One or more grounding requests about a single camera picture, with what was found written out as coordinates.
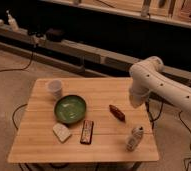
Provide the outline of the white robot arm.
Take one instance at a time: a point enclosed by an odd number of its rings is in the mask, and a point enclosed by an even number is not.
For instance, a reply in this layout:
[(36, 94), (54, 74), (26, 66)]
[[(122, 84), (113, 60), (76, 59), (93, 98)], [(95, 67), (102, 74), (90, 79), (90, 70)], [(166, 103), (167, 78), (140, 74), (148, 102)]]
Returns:
[(129, 73), (133, 81), (129, 88), (130, 103), (141, 106), (154, 92), (191, 116), (191, 88), (161, 74), (163, 61), (152, 56), (133, 64)]

